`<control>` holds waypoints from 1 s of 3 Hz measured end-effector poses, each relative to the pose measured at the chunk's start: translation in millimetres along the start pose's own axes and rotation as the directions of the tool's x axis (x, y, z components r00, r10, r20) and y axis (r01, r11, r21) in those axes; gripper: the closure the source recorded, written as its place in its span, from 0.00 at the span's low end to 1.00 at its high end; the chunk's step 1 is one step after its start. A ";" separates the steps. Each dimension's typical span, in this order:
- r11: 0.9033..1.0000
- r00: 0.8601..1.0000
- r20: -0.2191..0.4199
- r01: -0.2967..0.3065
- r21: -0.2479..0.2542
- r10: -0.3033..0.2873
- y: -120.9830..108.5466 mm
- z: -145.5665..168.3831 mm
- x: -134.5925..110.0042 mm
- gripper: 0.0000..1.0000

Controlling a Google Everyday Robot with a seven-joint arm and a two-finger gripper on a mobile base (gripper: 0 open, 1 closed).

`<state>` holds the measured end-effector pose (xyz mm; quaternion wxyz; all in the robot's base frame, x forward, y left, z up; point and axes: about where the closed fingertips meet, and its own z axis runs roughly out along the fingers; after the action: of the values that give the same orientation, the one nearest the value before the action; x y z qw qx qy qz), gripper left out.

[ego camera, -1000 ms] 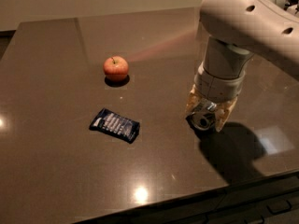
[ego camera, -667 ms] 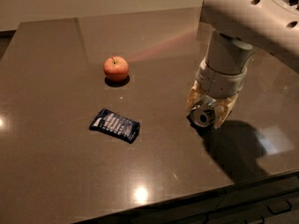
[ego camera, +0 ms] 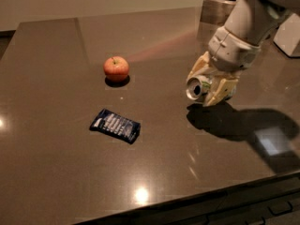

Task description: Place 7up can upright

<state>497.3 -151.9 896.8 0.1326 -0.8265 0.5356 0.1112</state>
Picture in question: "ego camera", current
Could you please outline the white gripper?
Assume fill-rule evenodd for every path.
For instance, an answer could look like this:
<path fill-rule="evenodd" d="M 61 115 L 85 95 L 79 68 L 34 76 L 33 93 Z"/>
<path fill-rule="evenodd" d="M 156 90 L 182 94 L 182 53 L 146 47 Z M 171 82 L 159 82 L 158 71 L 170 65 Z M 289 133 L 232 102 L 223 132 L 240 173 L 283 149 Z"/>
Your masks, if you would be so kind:
<path fill-rule="evenodd" d="M 187 82 L 191 78 L 211 80 L 218 70 L 235 72 L 250 68 L 260 50 L 260 46 L 243 41 L 224 26 L 219 27 L 208 43 L 208 51 L 198 58 L 187 75 Z M 203 106 L 215 106 L 222 100 L 230 99 L 235 94 L 237 84 L 237 79 L 215 77 Z"/>

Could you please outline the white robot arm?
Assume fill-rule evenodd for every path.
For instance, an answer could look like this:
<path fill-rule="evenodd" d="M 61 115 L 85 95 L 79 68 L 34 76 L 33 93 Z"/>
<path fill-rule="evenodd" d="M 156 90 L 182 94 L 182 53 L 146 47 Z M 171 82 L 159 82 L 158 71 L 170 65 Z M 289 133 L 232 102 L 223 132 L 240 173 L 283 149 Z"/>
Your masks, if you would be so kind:
<path fill-rule="evenodd" d="M 204 107 L 231 98 L 267 36 L 299 10 L 300 0 L 237 0 L 187 75 L 187 97 Z"/>

